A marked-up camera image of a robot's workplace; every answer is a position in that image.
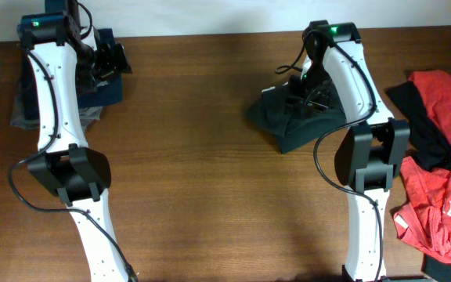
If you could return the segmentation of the dark green t-shirt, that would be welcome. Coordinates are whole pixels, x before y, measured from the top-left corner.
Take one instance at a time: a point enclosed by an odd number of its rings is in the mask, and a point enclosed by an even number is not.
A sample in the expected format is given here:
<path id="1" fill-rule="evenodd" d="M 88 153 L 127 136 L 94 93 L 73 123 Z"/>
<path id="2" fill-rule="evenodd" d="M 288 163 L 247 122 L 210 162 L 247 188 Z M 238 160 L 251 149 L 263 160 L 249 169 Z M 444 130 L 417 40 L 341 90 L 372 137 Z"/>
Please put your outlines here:
<path id="1" fill-rule="evenodd" d="M 283 85 L 263 90 L 245 116 L 257 128 L 274 136 L 280 153 L 287 154 L 346 122 L 335 87 L 323 88 L 316 104 L 323 109 L 305 104 L 288 85 Z"/>

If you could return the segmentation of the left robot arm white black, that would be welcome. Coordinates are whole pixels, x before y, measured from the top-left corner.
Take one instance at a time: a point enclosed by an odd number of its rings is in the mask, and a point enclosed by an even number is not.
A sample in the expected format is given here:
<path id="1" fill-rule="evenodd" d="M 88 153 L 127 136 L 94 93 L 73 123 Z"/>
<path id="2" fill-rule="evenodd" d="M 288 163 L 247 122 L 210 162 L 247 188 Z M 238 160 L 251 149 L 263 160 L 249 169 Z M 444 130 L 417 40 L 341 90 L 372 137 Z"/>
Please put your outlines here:
<path id="1" fill-rule="evenodd" d="M 81 25 L 84 5 L 47 1 L 45 11 L 23 16 L 20 48 L 30 62 L 38 97 L 36 154 L 14 164 L 30 174 L 71 215 L 78 229 L 92 281 L 136 281 L 110 218 L 111 171 L 107 157 L 88 146 L 78 96 L 95 91 L 132 69 L 120 43 L 103 43 L 92 24 Z"/>

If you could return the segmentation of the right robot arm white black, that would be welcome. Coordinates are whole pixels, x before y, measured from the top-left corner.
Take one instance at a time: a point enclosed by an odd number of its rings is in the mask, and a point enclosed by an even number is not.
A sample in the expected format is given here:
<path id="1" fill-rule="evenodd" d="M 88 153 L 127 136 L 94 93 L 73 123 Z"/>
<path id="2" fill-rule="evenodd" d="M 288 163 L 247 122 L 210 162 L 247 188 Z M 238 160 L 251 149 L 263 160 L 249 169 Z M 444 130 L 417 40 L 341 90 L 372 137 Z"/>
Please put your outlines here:
<path id="1" fill-rule="evenodd" d="M 306 88 L 328 76 L 336 89 L 346 135 L 334 155 L 336 182 L 348 198 L 348 253 L 344 281 L 385 281 L 384 213 L 410 137 L 407 121 L 384 105 L 364 58 L 353 23 L 312 21 L 302 33 L 310 65 L 301 72 Z"/>

